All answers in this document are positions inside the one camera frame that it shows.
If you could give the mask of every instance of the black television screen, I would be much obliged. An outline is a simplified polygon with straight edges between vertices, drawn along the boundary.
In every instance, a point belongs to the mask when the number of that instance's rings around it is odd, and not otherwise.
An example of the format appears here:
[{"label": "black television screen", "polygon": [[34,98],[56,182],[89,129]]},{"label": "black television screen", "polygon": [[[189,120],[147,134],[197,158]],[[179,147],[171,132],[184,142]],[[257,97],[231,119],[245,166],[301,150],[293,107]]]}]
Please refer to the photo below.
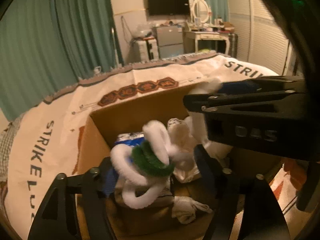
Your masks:
[{"label": "black television screen", "polygon": [[189,0],[148,0],[149,15],[189,15]]}]

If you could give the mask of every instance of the white blanket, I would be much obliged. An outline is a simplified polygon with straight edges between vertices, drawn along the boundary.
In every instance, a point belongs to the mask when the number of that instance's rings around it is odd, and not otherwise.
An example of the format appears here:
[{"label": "white blanket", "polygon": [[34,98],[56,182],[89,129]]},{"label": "white blanket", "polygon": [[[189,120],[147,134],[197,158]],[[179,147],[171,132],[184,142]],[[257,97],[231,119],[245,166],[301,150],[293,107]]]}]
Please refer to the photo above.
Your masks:
[{"label": "white blanket", "polygon": [[[55,176],[60,172],[72,174],[78,158],[79,128],[85,125],[91,111],[101,108],[97,102],[103,95],[124,86],[166,77],[178,81],[179,86],[186,86],[213,78],[226,82],[260,75],[277,74],[262,66],[218,55],[192,65],[172,64],[120,73],[96,85],[78,87],[50,105],[41,103],[34,107],[23,117],[10,153],[5,206],[11,225],[23,240],[27,239],[33,217]],[[150,93],[137,93],[125,100]]]}]

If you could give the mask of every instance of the closet door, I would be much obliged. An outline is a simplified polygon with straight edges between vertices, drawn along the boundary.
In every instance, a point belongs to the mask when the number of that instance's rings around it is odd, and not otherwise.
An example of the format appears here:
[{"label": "closet door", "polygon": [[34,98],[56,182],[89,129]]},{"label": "closet door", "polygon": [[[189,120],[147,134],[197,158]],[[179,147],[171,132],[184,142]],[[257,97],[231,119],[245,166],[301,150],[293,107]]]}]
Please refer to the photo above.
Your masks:
[{"label": "closet door", "polygon": [[286,36],[261,0],[250,0],[252,36],[248,61],[282,74],[288,54]]},{"label": "closet door", "polygon": [[237,59],[248,61],[250,44],[250,2],[249,0],[228,0],[229,22],[238,34]]}]

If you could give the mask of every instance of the table drawer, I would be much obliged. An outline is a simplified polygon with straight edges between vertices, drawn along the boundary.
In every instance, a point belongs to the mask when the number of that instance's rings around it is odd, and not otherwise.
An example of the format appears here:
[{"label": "table drawer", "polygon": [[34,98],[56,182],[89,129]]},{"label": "table drawer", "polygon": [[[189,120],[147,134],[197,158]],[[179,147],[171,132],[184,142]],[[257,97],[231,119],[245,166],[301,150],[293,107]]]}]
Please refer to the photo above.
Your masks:
[{"label": "table drawer", "polygon": [[201,34],[201,40],[212,40],[212,39],[219,39],[220,36],[218,34]]}]

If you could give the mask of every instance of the round mirror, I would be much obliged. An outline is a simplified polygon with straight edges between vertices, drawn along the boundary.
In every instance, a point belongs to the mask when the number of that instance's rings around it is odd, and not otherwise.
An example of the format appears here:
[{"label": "round mirror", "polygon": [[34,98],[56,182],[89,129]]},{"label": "round mirror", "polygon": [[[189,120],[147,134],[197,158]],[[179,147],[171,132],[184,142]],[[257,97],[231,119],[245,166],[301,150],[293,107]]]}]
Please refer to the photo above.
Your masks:
[{"label": "round mirror", "polygon": [[195,18],[199,18],[201,23],[206,23],[209,19],[209,6],[205,0],[194,0],[191,13]]}]

